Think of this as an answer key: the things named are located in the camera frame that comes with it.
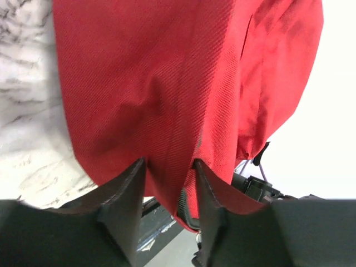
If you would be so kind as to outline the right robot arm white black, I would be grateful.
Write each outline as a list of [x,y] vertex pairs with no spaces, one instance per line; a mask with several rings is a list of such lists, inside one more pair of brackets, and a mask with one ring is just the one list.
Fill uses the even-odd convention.
[[293,196],[282,194],[279,190],[274,189],[272,184],[254,176],[245,178],[240,174],[234,173],[231,185],[246,196],[261,203],[296,199]]

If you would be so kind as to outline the red backpack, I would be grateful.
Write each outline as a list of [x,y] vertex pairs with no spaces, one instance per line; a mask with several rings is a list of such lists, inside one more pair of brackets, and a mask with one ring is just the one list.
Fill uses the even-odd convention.
[[54,1],[74,155],[98,185],[147,161],[146,195],[199,217],[193,163],[227,184],[294,113],[321,1]]

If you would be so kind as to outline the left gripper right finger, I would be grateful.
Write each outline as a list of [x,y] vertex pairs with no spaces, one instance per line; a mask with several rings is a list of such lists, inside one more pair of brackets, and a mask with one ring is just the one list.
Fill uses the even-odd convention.
[[354,266],[355,201],[258,202],[194,162],[201,228],[194,266]]

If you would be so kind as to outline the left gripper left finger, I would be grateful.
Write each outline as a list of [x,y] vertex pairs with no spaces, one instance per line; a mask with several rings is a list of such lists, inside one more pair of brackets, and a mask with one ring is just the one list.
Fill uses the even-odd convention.
[[1,201],[2,266],[134,266],[146,162],[58,209]]

